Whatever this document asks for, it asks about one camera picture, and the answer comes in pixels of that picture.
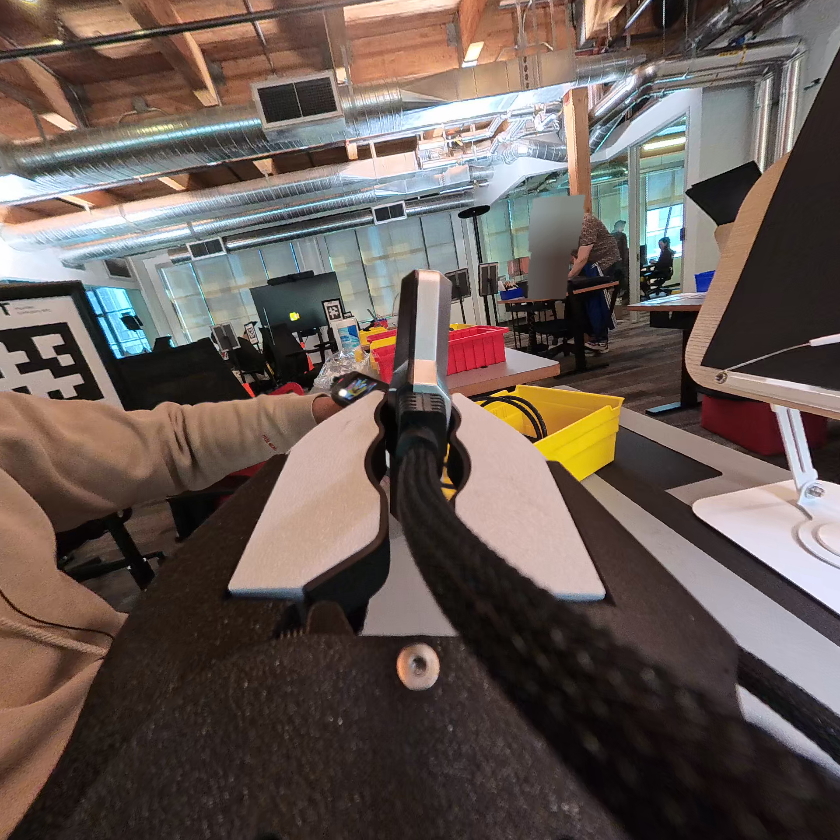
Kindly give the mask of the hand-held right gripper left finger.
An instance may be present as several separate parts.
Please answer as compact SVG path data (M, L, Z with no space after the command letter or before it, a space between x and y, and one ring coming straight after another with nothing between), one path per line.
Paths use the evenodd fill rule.
M232 596L367 603L390 571L383 392L315 426L287 455L228 583Z

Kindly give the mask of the person's left forearm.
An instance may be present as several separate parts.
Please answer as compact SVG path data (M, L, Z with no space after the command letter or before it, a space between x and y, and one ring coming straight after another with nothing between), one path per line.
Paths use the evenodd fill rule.
M206 489L340 410L327 395L293 394L133 412L17 392L1 403L3 543Z

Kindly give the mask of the yellow plastic bin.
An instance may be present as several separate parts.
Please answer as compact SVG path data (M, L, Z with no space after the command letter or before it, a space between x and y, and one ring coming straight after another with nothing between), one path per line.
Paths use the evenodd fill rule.
M517 385L474 401L578 480L613 461L621 396Z

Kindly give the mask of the black smartwatch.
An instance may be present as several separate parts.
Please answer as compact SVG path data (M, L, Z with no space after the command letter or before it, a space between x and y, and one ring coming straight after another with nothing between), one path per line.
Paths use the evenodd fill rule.
M332 400L339 406L350 406L373 392L388 393L390 386L361 371L352 371L333 379L329 389Z

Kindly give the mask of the red divided plastic bin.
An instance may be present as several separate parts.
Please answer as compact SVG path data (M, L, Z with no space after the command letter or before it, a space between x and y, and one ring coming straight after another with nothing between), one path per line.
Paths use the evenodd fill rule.
M505 326L456 324L448 334L447 374L487 368L506 361ZM373 370L385 382L392 378L396 350L396 331L376 332L370 343Z

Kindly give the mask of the red box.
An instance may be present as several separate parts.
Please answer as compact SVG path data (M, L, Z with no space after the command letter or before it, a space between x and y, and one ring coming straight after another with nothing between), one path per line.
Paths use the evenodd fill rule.
M778 418L771 405L765 402L725 394L704 394L700 404L700 425L755 455L784 454Z

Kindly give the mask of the black standing desk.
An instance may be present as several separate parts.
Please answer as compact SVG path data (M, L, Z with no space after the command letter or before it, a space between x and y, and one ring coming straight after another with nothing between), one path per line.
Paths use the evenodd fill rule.
M503 299L504 325L516 350L571 361L567 375L594 371L606 365L617 292L618 282L605 276L574 278L548 297Z

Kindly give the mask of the wooden desk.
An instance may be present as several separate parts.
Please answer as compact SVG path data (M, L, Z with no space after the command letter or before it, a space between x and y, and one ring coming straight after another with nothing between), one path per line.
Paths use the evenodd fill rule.
M686 367L686 349L706 294L705 291L683 292L642 301L627 308L630 312L647 315L652 329L677 330L681 333L679 400L648 408L646 414L651 417L693 410L700 405L697 384Z

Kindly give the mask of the black floor lamp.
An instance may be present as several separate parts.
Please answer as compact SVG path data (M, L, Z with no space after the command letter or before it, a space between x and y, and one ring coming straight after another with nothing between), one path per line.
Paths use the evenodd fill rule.
M480 234L480 222L479 218L489 212L490 208L488 205L477 205L468 207L460 212L458 212L458 217L471 222L472 227L472 237L471 237L471 244L473 246L473 250L475 251L475 275L476 280L474 283L474 291L476 292L478 298L481 300L484 315L485 315L485 324L491 325L492 318L490 315L490 304L488 302L488 295L486 294L488 290L488 285L485 280L482 278L482 268L481 266L484 264L484 255L482 249L482 241L481 241L481 234Z

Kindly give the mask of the person's beige hoodie torso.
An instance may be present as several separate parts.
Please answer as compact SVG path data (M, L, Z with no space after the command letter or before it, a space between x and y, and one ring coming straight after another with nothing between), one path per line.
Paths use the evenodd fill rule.
M105 513L91 501L61 480L32 495L2 472L2 838L58 764L124 621L56 566L56 532Z

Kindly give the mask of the black monitor with wooden back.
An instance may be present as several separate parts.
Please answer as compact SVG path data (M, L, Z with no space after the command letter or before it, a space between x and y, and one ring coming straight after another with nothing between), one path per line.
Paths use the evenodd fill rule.
M839 56L745 197L686 350L703 389L838 419Z

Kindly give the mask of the black tilted panel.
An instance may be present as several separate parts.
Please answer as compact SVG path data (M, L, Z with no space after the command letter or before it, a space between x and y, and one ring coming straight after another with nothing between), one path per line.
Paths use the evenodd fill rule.
M686 189L686 197L716 226L732 224L761 175L756 161L750 161L692 185Z

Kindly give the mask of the ceiling air vent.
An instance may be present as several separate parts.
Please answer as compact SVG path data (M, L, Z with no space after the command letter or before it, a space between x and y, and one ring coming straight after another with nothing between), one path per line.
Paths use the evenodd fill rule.
M341 120L344 116L333 70L299 77L270 78L254 82L250 87L265 131Z

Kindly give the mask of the silver ventilation duct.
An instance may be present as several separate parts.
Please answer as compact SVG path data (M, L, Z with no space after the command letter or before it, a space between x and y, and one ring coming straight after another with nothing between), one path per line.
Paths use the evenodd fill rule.
M250 101L31 143L3 142L2 201L24 203L280 152L477 123L558 101L571 86L619 80L643 61L640 56L570 59L551 52L430 77L340 86L339 116L275 129L264 127L256 102Z
M334 164L208 187L65 217L2 226L2 241L25 253L55 249L79 266L135 256L194 240L472 186L468 164L420 168L414 154Z

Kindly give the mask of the wooden post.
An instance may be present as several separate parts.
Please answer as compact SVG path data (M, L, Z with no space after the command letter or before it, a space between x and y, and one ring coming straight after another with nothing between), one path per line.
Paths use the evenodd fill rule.
M584 198L584 210L592 212L592 161L587 87L574 87L563 96L570 194Z

